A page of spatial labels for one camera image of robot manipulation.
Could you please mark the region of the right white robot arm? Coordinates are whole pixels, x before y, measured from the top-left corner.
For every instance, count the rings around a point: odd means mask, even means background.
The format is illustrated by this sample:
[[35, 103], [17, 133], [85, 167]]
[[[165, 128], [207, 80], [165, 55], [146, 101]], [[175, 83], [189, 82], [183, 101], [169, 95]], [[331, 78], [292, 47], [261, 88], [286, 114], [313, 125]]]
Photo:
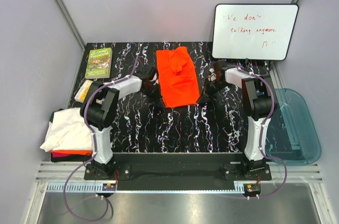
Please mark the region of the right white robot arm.
[[197, 103], [212, 101], [217, 92], [230, 85], [242, 90], [243, 110], [248, 118], [248, 133], [240, 173], [243, 178], [252, 180], [265, 169], [265, 140], [271, 116], [276, 108], [276, 95], [268, 74], [257, 75], [247, 72], [240, 65], [218, 60], [208, 71]]

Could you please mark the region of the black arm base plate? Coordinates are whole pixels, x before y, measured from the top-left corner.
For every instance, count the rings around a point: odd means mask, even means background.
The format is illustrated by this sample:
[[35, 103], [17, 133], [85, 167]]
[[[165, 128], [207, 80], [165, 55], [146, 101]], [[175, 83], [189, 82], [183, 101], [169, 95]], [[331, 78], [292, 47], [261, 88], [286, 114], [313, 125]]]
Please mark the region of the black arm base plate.
[[128, 181], [140, 176], [209, 176], [228, 181], [270, 181], [272, 175], [265, 160], [253, 163], [241, 153], [115, 153], [105, 166], [86, 165], [86, 180], [118, 178]]

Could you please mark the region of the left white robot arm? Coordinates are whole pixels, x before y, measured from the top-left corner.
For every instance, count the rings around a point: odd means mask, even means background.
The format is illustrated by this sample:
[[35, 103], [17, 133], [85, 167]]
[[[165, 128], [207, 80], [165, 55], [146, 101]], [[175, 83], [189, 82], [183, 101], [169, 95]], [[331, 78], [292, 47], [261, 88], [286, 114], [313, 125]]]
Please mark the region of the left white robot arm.
[[110, 179], [114, 174], [110, 130], [118, 101], [134, 93], [145, 95], [150, 105], [162, 109], [165, 107], [156, 67], [146, 66], [136, 73], [109, 83], [93, 81], [81, 106], [80, 115], [91, 133], [91, 165], [104, 180]]

